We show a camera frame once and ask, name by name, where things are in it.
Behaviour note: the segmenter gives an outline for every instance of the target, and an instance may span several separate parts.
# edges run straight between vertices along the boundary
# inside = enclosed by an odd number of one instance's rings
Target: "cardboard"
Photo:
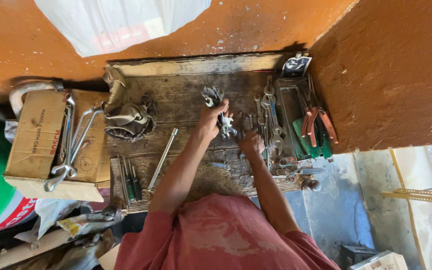
[[[27,93],[4,175],[48,178],[66,108],[64,95],[51,90]]]
[[[351,267],[350,270],[408,270],[403,255],[386,250]]]
[[[113,270],[116,265],[116,259],[118,257],[118,251],[120,250],[120,243],[118,243],[114,248],[109,250],[105,255],[99,257],[98,261],[104,270]]]
[[[74,130],[76,130],[80,116],[84,111],[88,110],[91,106],[99,107],[102,101],[107,101],[110,97],[109,93],[77,89],[73,89],[71,94],[76,103]],[[84,127],[88,118],[89,116],[86,116],[81,126]],[[104,149],[104,145],[106,144],[105,126],[104,115],[102,113],[97,114],[74,159],[73,166],[78,169],[78,174],[72,177],[71,180],[87,182],[109,180],[110,157],[106,154],[106,149]]]
[[[84,111],[91,106],[99,107],[110,95],[77,89],[71,90],[71,94],[76,103],[75,129]],[[104,199],[98,188],[108,187],[111,177],[102,113],[94,118],[74,159],[77,175],[59,183],[52,192],[43,189],[43,182],[50,176],[55,156],[59,156],[59,135],[66,107],[64,95],[63,92],[51,90],[27,93],[4,178],[27,198],[102,202]],[[56,164],[62,163],[59,158],[56,160]]]

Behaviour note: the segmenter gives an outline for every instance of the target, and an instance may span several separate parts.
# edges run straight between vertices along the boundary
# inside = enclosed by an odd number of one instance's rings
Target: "green-handled screwdriver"
[[[124,175],[124,182],[126,182],[126,187],[128,190],[128,197],[129,200],[134,200],[135,199],[135,192],[133,190],[133,185],[131,184],[131,173],[128,170],[128,166],[126,166],[126,158],[123,156],[123,167],[124,167],[124,171],[123,171],[123,175]]]
[[[137,202],[143,200],[143,194],[141,191],[141,184],[139,183],[139,178],[136,176],[136,170],[134,166],[131,166],[131,161],[128,159],[129,170],[131,173],[131,183],[134,190],[134,198]]]

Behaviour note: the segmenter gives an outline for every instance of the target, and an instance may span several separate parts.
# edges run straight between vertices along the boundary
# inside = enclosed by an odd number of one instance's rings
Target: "cloth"
[[[156,103],[145,93],[140,105],[126,103],[109,112],[104,132],[113,138],[135,142],[153,132],[157,115]]]
[[[147,215],[123,236],[115,269],[339,269],[300,231],[282,235],[243,196],[212,194],[185,204],[176,218]]]

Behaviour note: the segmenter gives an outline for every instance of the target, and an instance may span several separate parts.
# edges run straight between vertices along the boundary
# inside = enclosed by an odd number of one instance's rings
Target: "hand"
[[[250,130],[246,133],[246,136],[243,140],[239,141],[238,145],[247,159],[263,158],[261,153],[265,150],[265,142],[255,130]]]
[[[225,98],[217,107],[209,108],[204,106],[201,109],[197,129],[210,140],[216,138],[219,133],[219,128],[216,126],[218,121],[218,115],[224,113],[225,117],[233,117],[233,113],[228,111],[230,107],[230,101]]]

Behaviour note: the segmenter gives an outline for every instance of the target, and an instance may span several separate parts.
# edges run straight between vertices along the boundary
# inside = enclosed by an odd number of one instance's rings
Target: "person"
[[[298,227],[249,131],[239,142],[254,175],[259,209],[248,197],[212,194],[182,205],[220,113],[229,101],[201,111],[186,146],[161,180],[141,232],[123,236],[115,269],[339,269]]]

